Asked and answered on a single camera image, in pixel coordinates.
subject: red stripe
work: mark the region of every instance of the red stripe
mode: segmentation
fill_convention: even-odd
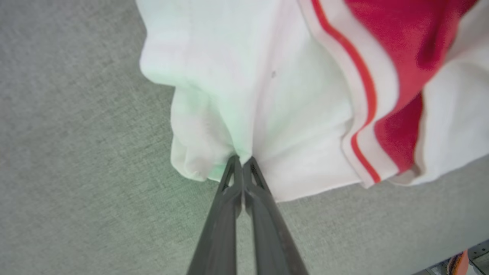
[[[319,0],[311,0],[311,1],[321,27],[324,29],[324,31],[326,31],[329,35],[335,38],[338,41],[338,43],[340,43],[343,46],[345,51],[349,54],[349,56],[353,60],[353,63],[355,64],[358,72],[360,73],[360,77],[362,79],[363,86],[365,88],[365,95],[367,97],[367,109],[368,109],[367,121],[359,130],[361,131],[363,128],[365,128],[365,126],[367,126],[374,120],[375,111],[377,109],[377,98],[376,98],[376,92],[374,87],[374,81],[370,76],[367,66],[363,62],[363,59],[361,58],[360,54],[357,52],[353,44],[350,41],[348,41],[348,39],[344,37],[338,30],[336,30],[333,26],[329,24]],[[374,182],[378,183],[380,182],[380,176],[378,175],[377,171],[372,167],[372,165],[368,162],[368,160],[365,158],[365,156],[360,151],[360,148],[358,147],[358,141],[357,141],[358,132],[356,132],[352,136],[351,143],[352,143],[353,152],[355,153],[356,157],[363,165],[363,167],[365,167],[367,172],[370,174]]]

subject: white garment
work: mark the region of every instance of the white garment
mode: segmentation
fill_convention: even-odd
[[[172,165],[219,180],[227,159],[257,159],[278,201],[359,182],[341,151],[346,81],[296,0],[138,0],[141,70],[176,87]]]

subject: gray carpet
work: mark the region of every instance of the gray carpet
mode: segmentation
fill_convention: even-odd
[[[170,165],[132,0],[0,1],[0,274],[184,274],[216,183]],[[409,275],[489,238],[489,158],[280,204],[311,274]],[[238,220],[240,274],[252,274]]]

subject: white stripe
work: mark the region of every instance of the white stripe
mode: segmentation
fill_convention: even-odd
[[[352,136],[363,126],[363,124],[365,124],[367,119],[367,98],[365,96],[365,90],[360,74],[348,52],[335,38],[331,37],[321,27],[311,0],[299,0],[299,3],[311,33],[318,42],[332,54],[333,58],[343,71],[348,86],[350,87],[350,91],[353,94],[352,106],[355,119],[351,129],[343,138],[342,149],[345,156],[348,158],[348,161],[355,169],[355,172],[362,179],[363,184],[365,186],[371,186],[374,184],[374,181],[356,157],[351,146]]]
[[[354,45],[371,74],[377,95],[377,110],[374,121],[384,117],[393,110],[399,95],[399,81],[394,64],[378,41],[359,21],[357,21],[342,0],[321,0],[320,2],[329,24],[337,29]],[[318,31],[314,31],[316,38],[332,51],[333,56],[336,57],[336,60],[349,82],[353,95],[355,122],[351,131],[345,136],[343,149],[350,161],[353,162],[353,160],[355,160],[355,162],[357,162],[357,164],[352,163],[352,165],[358,170],[358,164],[362,168],[363,165],[356,159],[356,155],[351,148],[350,140],[363,126],[366,120],[367,101],[365,87],[361,81],[359,72],[348,53],[320,26],[311,1],[301,0],[301,4],[306,18],[311,23],[311,28],[319,28]],[[385,179],[398,172],[396,164],[380,146],[375,136],[373,123],[364,128],[358,134],[357,138],[360,150],[381,178]],[[364,179],[364,184],[366,186],[374,184],[372,180],[365,180],[365,177],[362,177],[362,179]]]

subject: white cloth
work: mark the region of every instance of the white cloth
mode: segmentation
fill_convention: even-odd
[[[219,180],[227,159],[257,159],[278,201],[359,182],[341,151],[346,81],[296,0],[138,0],[141,70],[176,87],[172,165]]]

